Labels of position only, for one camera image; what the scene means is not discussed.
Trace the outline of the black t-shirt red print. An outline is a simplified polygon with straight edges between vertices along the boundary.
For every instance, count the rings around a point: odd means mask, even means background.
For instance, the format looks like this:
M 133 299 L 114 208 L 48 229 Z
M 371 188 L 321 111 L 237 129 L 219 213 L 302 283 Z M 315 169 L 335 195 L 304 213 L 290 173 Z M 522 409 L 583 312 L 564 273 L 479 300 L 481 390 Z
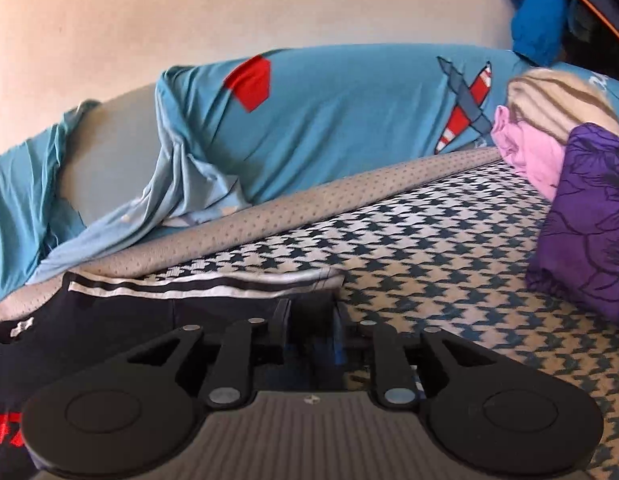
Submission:
M 345 276 L 200 273 L 155 282 L 69 273 L 40 308 L 0 322 L 0 479 L 28 479 L 35 466 L 21 431 L 24 403 L 40 388 L 187 325 L 219 336 L 233 323 L 274 317 L 277 308 L 317 320 Z

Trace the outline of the blue houndstooth bed cover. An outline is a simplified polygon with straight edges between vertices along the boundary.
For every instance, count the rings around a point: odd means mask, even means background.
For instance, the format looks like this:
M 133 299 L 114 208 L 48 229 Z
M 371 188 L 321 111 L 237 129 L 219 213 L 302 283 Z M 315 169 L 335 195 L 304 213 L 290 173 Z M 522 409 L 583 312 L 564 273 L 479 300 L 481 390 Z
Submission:
M 494 162 L 166 275 L 342 269 L 355 320 L 401 332 L 436 325 L 588 392 L 605 418 L 589 472 L 619 479 L 619 329 L 525 286 L 548 210 L 532 185 Z

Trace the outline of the grey dotted mattress edge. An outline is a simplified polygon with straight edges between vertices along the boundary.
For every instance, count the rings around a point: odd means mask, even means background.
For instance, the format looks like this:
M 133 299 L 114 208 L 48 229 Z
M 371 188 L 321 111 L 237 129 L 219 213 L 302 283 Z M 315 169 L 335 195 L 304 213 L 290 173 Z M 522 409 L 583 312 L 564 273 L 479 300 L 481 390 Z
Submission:
M 425 183 L 491 164 L 498 158 L 495 148 L 476 148 L 356 174 L 131 246 L 75 266 L 73 271 L 106 278 L 146 276 L 374 204 Z

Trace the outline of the purple floral folded garment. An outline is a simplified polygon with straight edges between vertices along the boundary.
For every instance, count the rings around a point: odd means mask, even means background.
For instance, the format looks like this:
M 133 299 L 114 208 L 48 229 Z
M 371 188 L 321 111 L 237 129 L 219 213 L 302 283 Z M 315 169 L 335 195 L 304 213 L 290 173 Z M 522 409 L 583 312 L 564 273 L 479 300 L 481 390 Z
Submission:
M 610 131 L 571 132 L 525 281 L 619 326 L 619 137 Z

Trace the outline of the pink folded garment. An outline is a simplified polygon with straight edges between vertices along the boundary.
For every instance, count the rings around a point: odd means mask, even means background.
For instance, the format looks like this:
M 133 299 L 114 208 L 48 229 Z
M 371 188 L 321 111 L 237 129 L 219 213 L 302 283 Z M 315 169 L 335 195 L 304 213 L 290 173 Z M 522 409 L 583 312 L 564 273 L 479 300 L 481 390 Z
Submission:
M 495 110 L 492 140 L 501 158 L 525 177 L 542 196 L 555 199 L 565 155 L 565 146 L 549 134 L 510 117 L 508 107 Z

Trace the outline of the blue airplane print bolster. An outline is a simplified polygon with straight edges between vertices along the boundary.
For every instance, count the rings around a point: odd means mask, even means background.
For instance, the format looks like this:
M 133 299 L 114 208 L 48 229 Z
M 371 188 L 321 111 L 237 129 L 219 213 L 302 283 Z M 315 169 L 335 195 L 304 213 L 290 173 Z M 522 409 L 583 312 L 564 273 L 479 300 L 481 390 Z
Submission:
M 0 155 L 0 301 L 94 259 L 334 180 L 489 143 L 507 50 L 362 44 L 174 66 Z

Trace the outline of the cream striped folded garment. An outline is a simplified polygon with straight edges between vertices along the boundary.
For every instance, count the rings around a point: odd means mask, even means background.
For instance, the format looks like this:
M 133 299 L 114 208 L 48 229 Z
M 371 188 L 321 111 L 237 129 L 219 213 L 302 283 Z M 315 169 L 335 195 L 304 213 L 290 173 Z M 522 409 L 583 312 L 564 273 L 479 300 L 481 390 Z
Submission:
M 507 83 L 514 122 L 526 122 L 565 145 L 572 130 L 594 124 L 619 137 L 619 116 L 594 84 L 565 70 L 533 68 Z

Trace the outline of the blue hanging garment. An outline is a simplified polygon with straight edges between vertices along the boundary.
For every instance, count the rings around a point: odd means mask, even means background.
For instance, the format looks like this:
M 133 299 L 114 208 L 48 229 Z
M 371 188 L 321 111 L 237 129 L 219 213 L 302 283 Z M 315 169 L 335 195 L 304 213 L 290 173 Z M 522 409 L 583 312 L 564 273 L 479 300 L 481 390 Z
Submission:
M 571 0 L 510 0 L 512 51 L 536 66 L 550 66 L 558 58 Z

